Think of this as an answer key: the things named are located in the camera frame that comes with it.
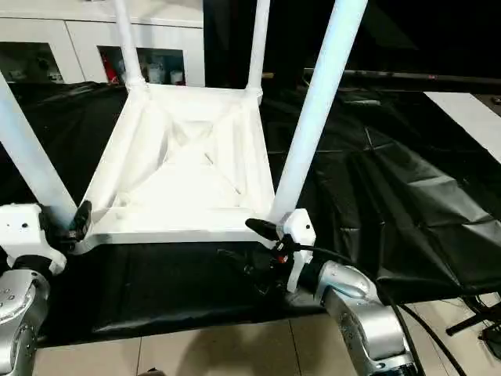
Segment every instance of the black tablecloth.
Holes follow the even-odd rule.
[[[126,99],[98,84],[13,87],[79,202]],[[261,118],[277,184],[304,92],[266,93]],[[2,150],[0,203],[29,202]],[[350,255],[399,302],[501,286],[501,165],[420,92],[340,92],[299,207],[317,245]],[[218,255],[256,244],[129,244],[69,257],[54,280],[46,345],[317,312],[258,294]]]

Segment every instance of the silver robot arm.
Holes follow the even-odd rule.
[[[87,230],[89,205],[75,216],[80,230],[62,233],[50,228],[36,204],[0,206],[0,246],[11,268],[0,277],[0,376],[32,374],[38,331],[49,310],[49,282],[67,261],[48,237],[70,247]]]
[[[315,298],[339,325],[360,376],[416,374],[395,312],[381,303],[374,283],[357,269],[326,262]]]
[[[296,209],[278,225],[259,219],[246,224],[276,241],[272,253],[280,263],[292,259],[287,290],[306,287],[326,308],[341,329],[359,376],[417,374],[402,326],[393,309],[379,299],[374,283],[354,267],[334,261],[318,267],[312,262],[316,235],[305,209]]]

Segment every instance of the cable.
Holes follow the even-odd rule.
[[[449,359],[449,362],[451,362],[452,366],[456,369],[457,373],[460,376],[466,376],[467,374],[464,372],[463,368],[461,365],[458,363],[456,358],[454,357],[453,354],[447,349],[447,346],[445,346],[445,343],[442,342],[442,340],[437,336],[437,334],[431,329],[431,327],[424,321],[417,313],[412,311],[409,307],[405,305],[399,305],[401,309],[403,309],[405,312],[407,312],[415,321],[421,325],[424,330],[430,335],[431,338],[435,341],[435,343],[438,345],[440,350],[444,353],[445,356],[447,356],[447,359]]]
[[[370,273],[367,273],[364,269],[362,269],[359,266],[357,266],[349,257],[347,257],[345,255],[341,255],[341,254],[339,254],[339,253],[337,253],[335,251],[331,251],[329,249],[320,248],[320,247],[314,247],[314,246],[309,246],[309,245],[303,245],[303,244],[301,244],[299,247],[301,249],[305,249],[306,251],[314,251],[314,252],[317,251],[317,252],[321,252],[321,253],[333,256],[333,257],[335,257],[337,259],[343,260],[346,264],[348,264],[350,266],[354,266],[355,268],[357,268],[361,273],[365,274],[366,277],[369,278],[372,283],[374,283],[374,285],[376,286],[376,289],[382,295],[384,295],[384,297],[388,300],[388,302],[390,303],[391,308],[393,309],[393,312],[395,312],[395,315],[397,316],[397,320],[400,323],[400,326],[402,327],[402,330],[404,332],[405,337],[407,338],[407,342],[409,344],[409,350],[410,350],[411,354],[413,355],[414,363],[416,364],[416,369],[417,369],[418,375],[419,376],[425,376],[426,374],[424,373],[423,364],[421,363],[421,359],[419,358],[419,355],[417,354],[416,346],[414,345],[414,341],[413,341],[413,339],[412,339],[412,337],[410,335],[409,328],[407,327],[407,324],[404,321],[402,313],[398,309],[398,307],[395,304],[395,301],[393,300],[393,298],[385,291],[385,289],[381,286],[381,284],[379,283],[379,281],[377,281],[375,278],[373,278],[370,275]]]
[[[475,300],[483,309],[489,309],[489,307],[487,307],[487,305],[482,301],[480,295],[476,295]]]

